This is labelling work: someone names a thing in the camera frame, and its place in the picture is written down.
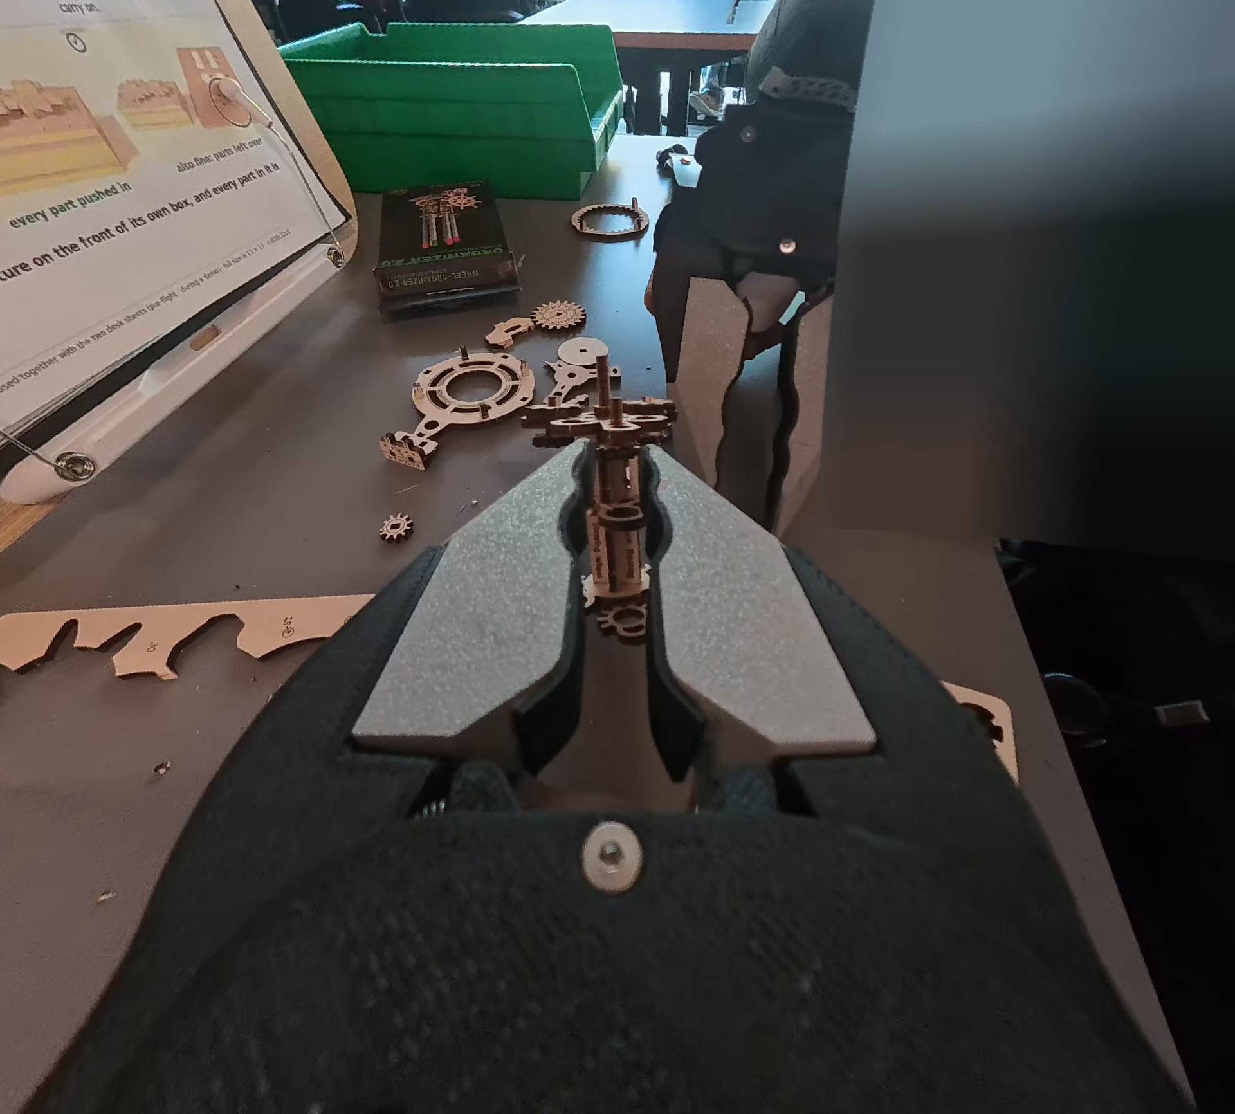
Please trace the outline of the black model kit box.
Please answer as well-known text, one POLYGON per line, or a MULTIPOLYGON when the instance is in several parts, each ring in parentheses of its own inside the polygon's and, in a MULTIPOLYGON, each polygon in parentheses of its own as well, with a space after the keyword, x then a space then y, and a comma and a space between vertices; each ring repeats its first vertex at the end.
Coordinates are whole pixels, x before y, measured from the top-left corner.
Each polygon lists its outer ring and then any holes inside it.
POLYGON ((518 262, 491 184, 385 193, 374 279, 385 320, 518 294, 518 262))

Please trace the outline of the instruction sheet on stand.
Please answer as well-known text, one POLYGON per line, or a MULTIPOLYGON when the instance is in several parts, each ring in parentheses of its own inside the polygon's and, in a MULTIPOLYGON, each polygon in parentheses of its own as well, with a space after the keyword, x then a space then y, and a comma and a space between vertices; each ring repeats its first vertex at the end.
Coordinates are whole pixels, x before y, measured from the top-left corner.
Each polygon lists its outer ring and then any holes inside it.
POLYGON ((250 62, 262 90, 269 98, 267 113, 277 115, 282 137, 295 141, 306 165, 312 165, 323 190, 336 201, 346 219, 325 242, 299 255, 286 270, 260 279, 256 289, 235 304, 211 307, 207 322, 191 326, 183 341, 155 362, 125 388, 101 401, 95 408, 54 438, 60 455, 92 453, 84 442, 101 442, 105 459, 93 459, 95 474, 142 442, 164 419, 176 414, 207 382, 222 375, 237 358, 269 335, 290 313, 295 313, 312 294, 340 272, 359 247, 355 197, 342 167, 312 117, 308 104, 295 87, 269 34, 258 34, 260 18, 250 0, 215 0, 234 33, 239 49, 250 62))

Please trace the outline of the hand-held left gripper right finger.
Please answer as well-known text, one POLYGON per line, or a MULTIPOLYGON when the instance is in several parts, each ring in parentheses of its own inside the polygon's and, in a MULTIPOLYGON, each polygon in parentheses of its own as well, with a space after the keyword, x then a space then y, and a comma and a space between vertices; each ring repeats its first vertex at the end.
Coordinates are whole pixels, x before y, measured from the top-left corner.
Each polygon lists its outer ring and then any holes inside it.
POLYGON ((641 466, 647 698, 671 780, 871 754, 873 724, 779 539, 661 447, 641 466))

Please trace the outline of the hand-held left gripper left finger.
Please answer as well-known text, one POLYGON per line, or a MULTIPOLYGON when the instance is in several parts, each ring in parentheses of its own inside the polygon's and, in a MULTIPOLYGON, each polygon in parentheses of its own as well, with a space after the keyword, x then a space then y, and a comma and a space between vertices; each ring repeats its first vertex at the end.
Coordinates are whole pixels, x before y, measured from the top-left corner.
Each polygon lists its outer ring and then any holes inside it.
POLYGON ((544 771, 581 719, 585 444, 463 526, 351 728, 363 752, 544 771))

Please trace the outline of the slotted wooden cut-out sheet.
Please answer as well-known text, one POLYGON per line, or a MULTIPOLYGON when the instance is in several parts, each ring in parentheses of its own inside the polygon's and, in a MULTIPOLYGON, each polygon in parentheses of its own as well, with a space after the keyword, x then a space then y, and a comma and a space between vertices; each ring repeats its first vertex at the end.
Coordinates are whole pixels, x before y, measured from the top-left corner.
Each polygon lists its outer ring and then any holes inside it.
POLYGON ((964 707, 981 726, 996 752, 1000 763, 1015 784, 1020 784, 1018 758, 1015 745, 1015 724, 1009 705, 979 690, 944 683, 944 689, 964 707))

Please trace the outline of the wooden disc lever part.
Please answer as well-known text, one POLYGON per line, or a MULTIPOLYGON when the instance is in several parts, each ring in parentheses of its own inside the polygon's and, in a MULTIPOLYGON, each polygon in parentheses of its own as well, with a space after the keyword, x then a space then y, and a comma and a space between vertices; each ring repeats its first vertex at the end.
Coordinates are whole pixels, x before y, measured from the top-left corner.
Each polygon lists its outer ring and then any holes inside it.
POLYGON ((581 410, 589 406, 585 388, 596 382, 596 362, 609 358, 609 348, 594 337, 574 337, 561 345, 559 360, 547 362, 553 376, 553 390, 546 397, 546 406, 581 410))

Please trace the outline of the wooden gear axle assembly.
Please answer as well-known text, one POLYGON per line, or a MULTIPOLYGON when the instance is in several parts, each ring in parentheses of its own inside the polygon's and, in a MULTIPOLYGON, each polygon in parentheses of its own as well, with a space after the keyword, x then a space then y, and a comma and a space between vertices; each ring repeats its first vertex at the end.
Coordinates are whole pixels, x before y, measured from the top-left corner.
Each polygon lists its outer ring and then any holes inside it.
POLYGON ((592 487, 585 511, 590 575, 583 582, 585 608, 602 634, 626 646, 647 638, 650 571, 643 562, 647 513, 641 490, 641 451, 671 440, 676 406, 667 399, 626 403, 609 358, 596 362, 596 382, 585 388, 581 410, 529 406, 523 427, 534 447, 557 449, 585 442, 592 447, 592 487))

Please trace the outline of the wooden round frame part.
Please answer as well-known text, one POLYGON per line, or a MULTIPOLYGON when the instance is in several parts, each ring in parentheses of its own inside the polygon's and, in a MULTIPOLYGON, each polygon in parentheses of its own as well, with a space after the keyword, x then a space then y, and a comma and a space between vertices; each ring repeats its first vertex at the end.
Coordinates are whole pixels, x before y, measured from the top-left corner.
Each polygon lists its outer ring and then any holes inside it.
POLYGON ((460 348, 452 358, 424 369, 413 384, 413 408, 420 421, 411 433, 389 433, 379 440, 381 455, 396 464, 424 472, 439 449, 443 433, 493 425, 533 405, 534 375, 514 356, 471 354, 460 348), (488 378, 493 390, 486 399, 462 399, 456 382, 488 378))

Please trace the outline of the green plastic bin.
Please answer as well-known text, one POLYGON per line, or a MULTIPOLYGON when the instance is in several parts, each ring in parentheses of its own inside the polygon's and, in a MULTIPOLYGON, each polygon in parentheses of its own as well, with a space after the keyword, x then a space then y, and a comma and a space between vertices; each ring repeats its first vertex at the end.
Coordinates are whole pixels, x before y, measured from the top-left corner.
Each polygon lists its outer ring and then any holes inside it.
POLYGON ((602 25, 349 25, 278 53, 353 193, 486 180, 579 201, 622 122, 602 25))

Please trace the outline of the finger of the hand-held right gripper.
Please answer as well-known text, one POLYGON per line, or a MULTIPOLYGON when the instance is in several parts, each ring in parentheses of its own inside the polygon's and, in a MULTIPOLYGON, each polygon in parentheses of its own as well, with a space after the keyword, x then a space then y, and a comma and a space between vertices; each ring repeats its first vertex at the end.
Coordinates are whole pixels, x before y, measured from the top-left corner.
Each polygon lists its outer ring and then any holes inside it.
POLYGON ((766 489, 766 530, 785 537, 822 470, 833 296, 805 302, 785 326, 779 358, 781 423, 766 489))
POLYGON ((719 483, 727 397, 746 365, 749 328, 749 305, 727 283, 689 281, 675 375, 675 449, 676 459, 710 489, 719 483))

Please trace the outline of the jagged wooden cut-out sheet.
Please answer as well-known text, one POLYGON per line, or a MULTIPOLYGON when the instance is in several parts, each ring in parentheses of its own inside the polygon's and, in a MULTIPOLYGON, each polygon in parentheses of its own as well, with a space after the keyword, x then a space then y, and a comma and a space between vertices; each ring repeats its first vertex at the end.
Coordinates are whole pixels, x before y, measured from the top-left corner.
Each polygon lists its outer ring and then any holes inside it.
POLYGON ((163 606, 116 606, 71 612, 2 616, 2 668, 21 672, 45 661, 64 629, 75 627, 73 647, 99 651, 122 634, 131 640, 114 653, 118 679, 153 676, 174 681, 178 649, 224 618, 239 623, 235 647, 262 661, 284 647, 329 640, 370 603, 357 597, 234 599, 163 606))

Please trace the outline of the grey office table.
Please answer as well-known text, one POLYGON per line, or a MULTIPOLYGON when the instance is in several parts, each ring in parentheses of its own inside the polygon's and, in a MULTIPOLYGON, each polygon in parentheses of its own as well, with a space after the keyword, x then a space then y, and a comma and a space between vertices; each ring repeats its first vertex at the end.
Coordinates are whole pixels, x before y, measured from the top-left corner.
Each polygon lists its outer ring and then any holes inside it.
POLYGON ((688 133, 691 77, 747 55, 775 0, 564 0, 527 25, 598 25, 613 34, 633 92, 632 133, 688 133))

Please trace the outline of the printed instruction sheet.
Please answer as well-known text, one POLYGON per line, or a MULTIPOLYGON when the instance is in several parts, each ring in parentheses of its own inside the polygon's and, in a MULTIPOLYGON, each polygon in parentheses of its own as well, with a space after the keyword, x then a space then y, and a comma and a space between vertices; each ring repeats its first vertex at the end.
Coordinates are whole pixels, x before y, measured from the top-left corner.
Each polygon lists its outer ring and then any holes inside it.
POLYGON ((19 436, 325 233, 215 0, 2 0, 2 429, 19 436))

